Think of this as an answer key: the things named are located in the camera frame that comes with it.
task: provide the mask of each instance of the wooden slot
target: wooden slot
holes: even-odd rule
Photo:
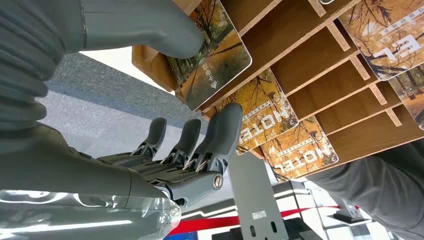
[[[327,11],[324,9],[323,5],[321,5],[320,0],[309,0],[310,5],[315,10],[316,14],[321,18],[323,17]]]
[[[246,34],[282,0],[221,0],[240,36]]]
[[[208,121],[211,120],[211,118],[217,113],[217,108],[213,107],[208,112],[202,112],[201,115]]]
[[[178,7],[184,11],[185,14],[190,15],[195,8],[200,4],[202,0],[173,0],[174,3],[178,5]],[[145,62],[150,63],[153,61],[153,59],[158,55],[158,51],[144,45],[143,48],[143,54],[142,54],[142,60]]]
[[[252,56],[252,65],[200,109],[203,112],[211,109],[358,2],[360,0],[337,0],[324,6],[327,11],[324,17],[319,17],[308,1],[280,2],[242,37]]]
[[[374,94],[375,98],[377,98],[378,102],[381,105],[387,104],[386,98],[383,96],[380,89],[377,87],[375,83],[369,85],[369,89],[371,89],[372,93]]]
[[[257,146],[250,150],[250,152],[255,155],[258,159],[264,159],[265,155],[260,146]]]
[[[368,71],[365,69],[364,66],[366,66],[366,62],[362,62],[361,60],[363,60],[364,58],[362,56],[352,56],[350,58],[350,61],[352,62],[352,64],[355,66],[356,70],[359,72],[360,76],[364,79],[364,80],[368,80],[371,78],[370,74],[368,73]]]
[[[184,105],[187,105],[186,99],[183,96],[183,93],[181,91],[175,91],[175,97],[182,102]]]
[[[168,92],[177,89],[177,80],[167,57],[160,53],[151,62],[145,62],[143,61],[144,47],[144,45],[132,47],[132,64]]]
[[[271,66],[286,96],[294,94],[328,72],[356,56],[359,50],[352,46],[343,51],[327,28],[322,29]]]
[[[382,106],[373,92],[366,88],[315,115],[324,133],[330,136],[402,104],[387,81],[377,83],[377,87],[387,99],[386,106]]]
[[[158,55],[158,53],[159,51],[156,49],[153,49],[147,45],[143,45],[141,57],[143,61],[150,63]]]
[[[336,24],[334,24],[334,22],[330,22],[328,24],[327,28],[330,31],[330,33],[332,34],[332,36],[335,38],[335,40],[338,42],[338,45],[340,45],[340,47],[343,51],[347,51],[351,48],[351,45],[348,43],[348,41],[342,35],[340,30],[337,28]]]
[[[347,61],[287,99],[297,117],[304,120],[359,93],[377,81],[376,77],[364,81],[353,64]]]
[[[399,120],[398,116],[396,116],[393,109],[387,109],[386,113],[396,127],[402,126],[402,122]]]
[[[390,117],[382,112],[328,136],[339,161],[308,175],[424,138],[424,131],[418,127],[404,105],[393,108],[393,112],[402,126],[396,127]]]

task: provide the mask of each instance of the yellow leaves picture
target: yellow leaves picture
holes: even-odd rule
[[[303,176],[339,160],[333,146],[312,116],[260,146],[265,161],[280,183]]]
[[[419,128],[424,130],[424,65],[388,81]]]
[[[238,155],[262,145],[299,123],[269,68],[219,103],[216,108],[221,111],[229,103],[239,103],[243,108]]]
[[[179,90],[191,110],[212,97],[252,63],[252,58],[219,0],[203,0],[189,16],[202,31],[199,52],[168,57]]]
[[[424,62],[422,0],[363,0],[339,20],[380,80]]]

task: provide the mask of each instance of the red stripe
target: red stripe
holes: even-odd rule
[[[310,208],[301,208],[301,209],[293,209],[288,211],[282,211],[281,217],[287,217],[293,214],[298,214],[300,212],[306,211],[308,209],[314,209],[315,207]],[[318,208],[337,208],[338,206],[320,206]],[[240,225],[240,220],[238,216],[227,216],[227,217],[217,217],[217,218],[204,218],[204,219],[196,219],[196,220],[186,220],[181,221],[179,225],[172,230],[169,235],[174,234],[183,234],[183,233],[190,233],[190,232],[197,232],[200,230],[206,230],[206,229],[216,229],[216,228],[223,228],[223,227],[229,227],[229,226],[235,226]]]

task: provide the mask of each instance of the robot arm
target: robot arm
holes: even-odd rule
[[[132,153],[93,160],[70,148],[35,101],[64,54],[147,44],[173,57],[196,54],[203,35],[171,0],[2,0],[0,2],[0,189],[160,198],[181,206],[222,186],[235,152],[242,111],[230,105],[212,119],[193,151],[199,123],[160,162],[152,157],[166,121],[153,122]]]

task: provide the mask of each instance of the gray floor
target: gray floor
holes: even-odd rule
[[[185,121],[201,119],[203,134],[208,124],[174,96],[79,53],[66,56],[47,85],[48,96],[38,99],[47,107],[47,117],[41,122],[61,131],[70,146],[93,157],[134,150],[156,117],[168,123],[157,160],[178,142]],[[186,211],[232,198],[228,174],[224,181],[220,191]]]

